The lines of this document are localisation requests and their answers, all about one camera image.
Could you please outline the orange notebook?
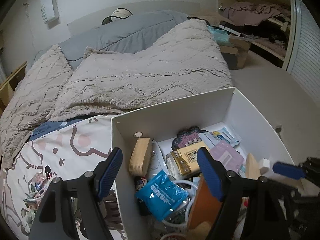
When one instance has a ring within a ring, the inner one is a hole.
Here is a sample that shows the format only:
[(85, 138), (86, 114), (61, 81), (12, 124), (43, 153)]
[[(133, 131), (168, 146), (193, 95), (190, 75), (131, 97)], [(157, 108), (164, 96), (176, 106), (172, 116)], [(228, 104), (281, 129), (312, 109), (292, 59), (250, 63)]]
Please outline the orange notebook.
[(202, 176), (198, 184), (194, 203), (191, 207), (188, 220), (188, 229), (194, 229), (203, 222), (213, 225), (217, 219), (222, 203), (213, 197)]

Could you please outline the cartoon print bed sheet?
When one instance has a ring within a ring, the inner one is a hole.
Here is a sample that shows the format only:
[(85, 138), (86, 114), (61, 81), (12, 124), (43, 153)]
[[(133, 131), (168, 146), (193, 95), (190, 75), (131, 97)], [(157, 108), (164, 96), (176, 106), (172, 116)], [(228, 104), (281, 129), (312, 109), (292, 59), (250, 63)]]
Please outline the cartoon print bed sheet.
[(79, 178), (111, 151), (111, 116), (97, 115), (27, 142), (1, 174), (1, 214), (18, 239), (28, 239), (54, 178)]

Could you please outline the pink card packet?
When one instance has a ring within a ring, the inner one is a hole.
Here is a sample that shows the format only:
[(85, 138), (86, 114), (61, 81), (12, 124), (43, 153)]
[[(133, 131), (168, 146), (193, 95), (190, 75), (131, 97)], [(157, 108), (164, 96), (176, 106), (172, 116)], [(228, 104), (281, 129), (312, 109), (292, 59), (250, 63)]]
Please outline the pink card packet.
[(219, 161), (227, 171), (232, 170), (238, 173), (244, 163), (242, 155), (224, 140), (219, 141), (209, 153), (213, 159)]

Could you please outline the yellow sachet packet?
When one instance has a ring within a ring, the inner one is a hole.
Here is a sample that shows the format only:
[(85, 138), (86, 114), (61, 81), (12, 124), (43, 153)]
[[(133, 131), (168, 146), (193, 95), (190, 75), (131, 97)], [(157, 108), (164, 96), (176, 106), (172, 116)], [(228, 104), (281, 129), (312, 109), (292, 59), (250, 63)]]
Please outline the yellow sachet packet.
[(200, 172), (200, 167), (197, 162), (197, 152), (202, 147), (208, 151), (210, 150), (209, 147), (201, 141), (170, 152), (172, 164), (180, 179), (189, 178)]

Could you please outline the wooden block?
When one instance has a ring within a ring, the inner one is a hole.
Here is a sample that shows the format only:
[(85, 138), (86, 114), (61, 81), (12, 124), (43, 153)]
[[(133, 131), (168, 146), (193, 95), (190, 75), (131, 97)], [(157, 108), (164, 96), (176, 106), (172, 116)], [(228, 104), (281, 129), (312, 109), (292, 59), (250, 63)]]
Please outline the wooden block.
[(152, 139), (138, 138), (131, 154), (129, 173), (144, 177), (147, 174), (152, 153)]

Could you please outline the white shoe box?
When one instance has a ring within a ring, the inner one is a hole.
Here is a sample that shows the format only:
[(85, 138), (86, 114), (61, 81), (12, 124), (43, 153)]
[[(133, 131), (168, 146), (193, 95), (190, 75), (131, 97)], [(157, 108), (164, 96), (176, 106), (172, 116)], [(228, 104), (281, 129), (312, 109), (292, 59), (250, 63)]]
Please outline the white shoe box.
[(129, 162), (136, 144), (135, 134), (155, 139), (162, 152), (171, 151), (178, 132), (197, 126), (207, 131), (223, 127), (240, 141), (243, 157), (292, 164), (293, 159), (274, 128), (236, 88), (225, 88), (144, 107), (111, 119), (111, 146), (123, 152), (123, 163), (115, 180), (117, 201), (127, 239), (150, 239), (148, 223), (139, 214)]

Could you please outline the blue plastic packet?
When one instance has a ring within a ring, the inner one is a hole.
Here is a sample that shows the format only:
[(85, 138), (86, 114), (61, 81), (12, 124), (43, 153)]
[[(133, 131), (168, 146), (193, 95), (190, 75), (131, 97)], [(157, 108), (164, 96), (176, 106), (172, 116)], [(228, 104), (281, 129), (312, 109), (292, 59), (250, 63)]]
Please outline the blue plastic packet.
[(163, 170), (135, 194), (158, 221), (166, 219), (188, 196), (189, 193), (172, 182)]

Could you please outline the cardboard box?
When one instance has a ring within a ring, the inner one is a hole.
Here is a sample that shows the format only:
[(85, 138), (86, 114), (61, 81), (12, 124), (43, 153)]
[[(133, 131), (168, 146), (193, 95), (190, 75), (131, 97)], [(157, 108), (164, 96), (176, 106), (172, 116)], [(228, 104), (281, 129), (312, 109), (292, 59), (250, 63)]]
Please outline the cardboard box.
[(253, 40), (229, 35), (228, 43), (220, 46), (220, 52), (227, 62), (229, 70), (243, 69)]

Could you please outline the wooden shelf unit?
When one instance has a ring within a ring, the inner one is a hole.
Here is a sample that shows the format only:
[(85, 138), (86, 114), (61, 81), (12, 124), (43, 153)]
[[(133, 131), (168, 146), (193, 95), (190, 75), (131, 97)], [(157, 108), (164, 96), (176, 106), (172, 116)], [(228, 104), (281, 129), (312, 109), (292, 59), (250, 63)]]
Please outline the wooden shelf unit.
[(1, 103), (1, 113), (5, 110), (10, 100), (13, 97), (15, 89), (20, 81), (25, 77), (25, 68), (27, 66), (27, 61), (21, 64), (14, 72), (12, 72), (9, 77), (1, 84), (0, 92), (0, 103)]

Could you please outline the beige fluffy blanket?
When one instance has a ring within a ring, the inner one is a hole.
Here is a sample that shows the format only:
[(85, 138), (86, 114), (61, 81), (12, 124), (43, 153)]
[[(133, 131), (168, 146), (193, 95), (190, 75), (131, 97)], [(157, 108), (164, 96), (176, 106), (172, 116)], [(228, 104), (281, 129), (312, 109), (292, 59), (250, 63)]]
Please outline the beige fluffy blanket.
[(134, 54), (88, 47), (76, 69), (54, 45), (27, 72), (1, 114), (2, 165), (11, 168), (32, 131), (46, 121), (121, 114), (232, 85), (206, 22), (195, 18)]

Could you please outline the pink clothes pile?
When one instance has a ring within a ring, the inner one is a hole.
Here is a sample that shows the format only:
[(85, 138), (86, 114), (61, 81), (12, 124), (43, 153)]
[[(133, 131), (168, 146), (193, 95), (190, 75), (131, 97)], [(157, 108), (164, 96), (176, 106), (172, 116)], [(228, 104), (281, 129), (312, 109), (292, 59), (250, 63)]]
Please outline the pink clothes pile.
[(291, 18), (291, 11), (278, 4), (236, 2), (223, 10), (223, 16), (237, 26), (258, 26), (261, 22), (272, 17), (284, 16)]

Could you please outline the grey pillow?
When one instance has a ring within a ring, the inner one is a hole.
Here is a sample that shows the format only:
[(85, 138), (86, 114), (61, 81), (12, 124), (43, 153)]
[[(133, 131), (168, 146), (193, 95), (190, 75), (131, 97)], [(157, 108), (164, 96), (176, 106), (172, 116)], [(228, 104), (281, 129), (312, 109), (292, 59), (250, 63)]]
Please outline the grey pillow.
[(84, 31), (59, 46), (69, 65), (76, 69), (87, 47), (134, 54), (152, 46), (187, 17), (185, 13), (172, 10), (145, 12)]

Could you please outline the white cap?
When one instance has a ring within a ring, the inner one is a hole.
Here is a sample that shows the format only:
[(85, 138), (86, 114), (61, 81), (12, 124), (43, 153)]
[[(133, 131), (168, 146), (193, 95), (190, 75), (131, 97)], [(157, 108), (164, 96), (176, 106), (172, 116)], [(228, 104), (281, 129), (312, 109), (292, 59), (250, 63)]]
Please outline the white cap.
[(123, 20), (132, 16), (132, 12), (125, 8), (117, 8), (110, 16), (104, 18), (101, 22), (102, 25), (111, 23), (116, 20)]

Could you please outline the white wall sign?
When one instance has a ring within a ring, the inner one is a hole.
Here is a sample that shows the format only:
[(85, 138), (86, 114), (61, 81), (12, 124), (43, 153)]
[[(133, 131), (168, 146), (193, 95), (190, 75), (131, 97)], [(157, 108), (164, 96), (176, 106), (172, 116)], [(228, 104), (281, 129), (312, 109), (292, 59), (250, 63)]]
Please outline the white wall sign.
[(59, 23), (59, 10), (56, 0), (40, 0), (41, 17), (48, 29)]

